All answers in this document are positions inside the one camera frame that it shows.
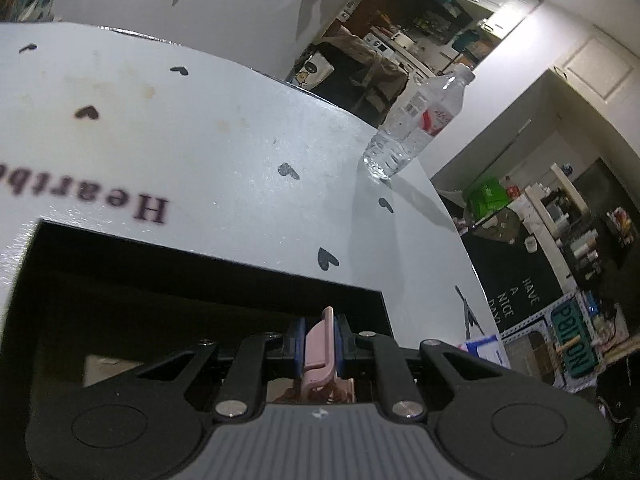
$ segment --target black marking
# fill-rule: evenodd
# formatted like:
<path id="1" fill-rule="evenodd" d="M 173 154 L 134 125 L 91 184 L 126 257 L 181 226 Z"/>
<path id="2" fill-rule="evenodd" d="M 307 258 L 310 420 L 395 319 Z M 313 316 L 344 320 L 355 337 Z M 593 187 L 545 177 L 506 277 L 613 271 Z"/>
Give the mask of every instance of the black marking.
<path id="1" fill-rule="evenodd" d="M 98 110 L 91 105 L 85 106 L 84 108 L 78 108 L 78 111 L 76 112 L 76 119 L 83 119 L 85 117 L 89 117 L 95 121 L 100 117 L 100 114 L 98 113 Z"/>
<path id="2" fill-rule="evenodd" d="M 285 162 L 278 167 L 278 173 L 282 176 L 291 175 L 296 180 L 300 180 L 299 174 L 289 165 L 288 162 Z"/>
<path id="3" fill-rule="evenodd" d="M 380 207 L 386 207 L 387 209 L 389 209 L 390 213 L 394 211 L 394 209 L 391 207 L 391 204 L 386 200 L 386 198 L 381 198 L 380 200 L 378 200 L 378 203 L 380 204 Z"/>
<path id="4" fill-rule="evenodd" d="M 183 66 L 173 66 L 169 70 L 171 72 L 180 72 L 182 75 L 189 75 L 189 71 Z"/>
<path id="5" fill-rule="evenodd" d="M 30 43 L 28 45 L 25 45 L 24 47 L 22 47 L 18 53 L 22 54 L 25 50 L 36 50 L 37 49 L 37 45 L 35 43 Z"/>
<path id="6" fill-rule="evenodd" d="M 320 247 L 318 249 L 318 265 L 322 270 L 329 270 L 329 264 L 333 264 L 337 267 L 340 265 L 340 262 L 338 261 L 338 258 L 333 256 L 329 251 Z"/>

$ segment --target pink object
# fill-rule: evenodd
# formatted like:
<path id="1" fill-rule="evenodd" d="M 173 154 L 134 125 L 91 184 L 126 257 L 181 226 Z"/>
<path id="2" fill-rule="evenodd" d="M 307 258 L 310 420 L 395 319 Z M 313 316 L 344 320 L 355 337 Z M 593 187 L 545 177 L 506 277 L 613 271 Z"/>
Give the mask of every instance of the pink object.
<path id="1" fill-rule="evenodd" d="M 322 311 L 322 321 L 306 335 L 301 400 L 308 401 L 311 390 L 326 386 L 334 379 L 334 310 L 328 306 Z"/>

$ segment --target black heart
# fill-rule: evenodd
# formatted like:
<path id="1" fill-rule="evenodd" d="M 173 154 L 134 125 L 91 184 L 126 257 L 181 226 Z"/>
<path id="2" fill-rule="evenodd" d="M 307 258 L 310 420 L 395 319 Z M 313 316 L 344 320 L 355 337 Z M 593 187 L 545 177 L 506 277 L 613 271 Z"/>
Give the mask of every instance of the black heart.
<path id="1" fill-rule="evenodd" d="M 95 121 L 100 117 L 100 114 L 98 113 L 98 110 L 91 105 L 85 106 L 84 108 L 78 108 L 78 111 L 76 112 L 76 119 L 83 119 L 85 117 L 89 117 Z"/>
<path id="2" fill-rule="evenodd" d="M 182 75 L 189 75 L 189 71 L 183 66 L 174 66 L 169 70 L 171 70 L 171 72 L 180 72 Z"/>
<path id="3" fill-rule="evenodd" d="M 340 265 L 340 262 L 338 258 L 333 256 L 329 251 L 320 247 L 318 249 L 318 265 L 322 270 L 329 270 L 329 264 L 334 264 L 337 267 Z"/>
<path id="4" fill-rule="evenodd" d="M 24 47 L 22 47 L 18 53 L 22 54 L 25 50 L 36 50 L 37 49 L 37 45 L 35 43 L 30 43 L 28 45 L 25 45 Z"/>
<path id="5" fill-rule="evenodd" d="M 390 213 L 394 211 L 394 209 L 391 207 L 391 204 L 386 201 L 386 198 L 381 198 L 380 200 L 378 200 L 378 203 L 380 204 L 380 207 L 386 207 L 387 209 L 389 209 Z"/>
<path id="6" fill-rule="evenodd" d="M 281 174 L 282 176 L 287 176 L 287 175 L 291 175 L 293 178 L 295 178 L 296 180 L 300 180 L 300 176 L 299 174 L 297 174 L 296 170 L 294 170 L 288 162 L 285 162 L 284 164 L 279 165 L 278 167 L 278 173 Z"/>

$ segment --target countertop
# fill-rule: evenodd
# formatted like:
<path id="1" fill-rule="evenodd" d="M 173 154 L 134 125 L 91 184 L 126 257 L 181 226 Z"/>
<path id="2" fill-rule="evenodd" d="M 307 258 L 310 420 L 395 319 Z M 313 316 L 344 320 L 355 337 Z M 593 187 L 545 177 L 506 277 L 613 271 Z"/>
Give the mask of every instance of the countertop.
<path id="1" fill-rule="evenodd" d="M 414 348 L 464 341 L 457 285 L 496 333 L 422 167 L 373 180 L 360 157 L 375 129 L 350 113 L 174 44 L 75 23 L 3 23 L 0 34 L 11 81 L 0 88 L 0 328 L 48 219 L 378 290 L 396 340 Z M 319 265 L 321 248 L 337 265 Z"/>
<path id="2" fill-rule="evenodd" d="M 429 70 L 423 62 L 418 60 L 417 57 L 415 57 L 413 54 L 410 54 L 409 51 L 405 50 L 400 45 L 398 45 L 395 41 L 393 41 L 390 37 L 388 37 L 382 31 L 380 31 L 377 27 L 371 27 L 371 31 L 378 38 L 380 38 L 381 41 L 383 41 L 388 46 L 390 46 L 393 50 L 395 50 L 397 54 L 406 58 L 410 63 L 415 65 L 415 67 L 420 72 L 423 72 L 425 76 L 436 77 L 436 75 L 431 70 Z"/>

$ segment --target white bottle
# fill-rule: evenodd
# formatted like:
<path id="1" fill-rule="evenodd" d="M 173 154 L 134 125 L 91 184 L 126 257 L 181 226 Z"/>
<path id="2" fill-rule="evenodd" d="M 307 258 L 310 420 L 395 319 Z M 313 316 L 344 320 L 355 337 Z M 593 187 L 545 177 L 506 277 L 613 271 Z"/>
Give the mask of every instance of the white bottle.
<path id="1" fill-rule="evenodd" d="M 469 67 L 457 64 L 451 74 L 422 83 L 369 142 L 362 155 L 369 172 L 386 180 L 402 170 L 460 113 L 465 86 L 475 77 Z"/>

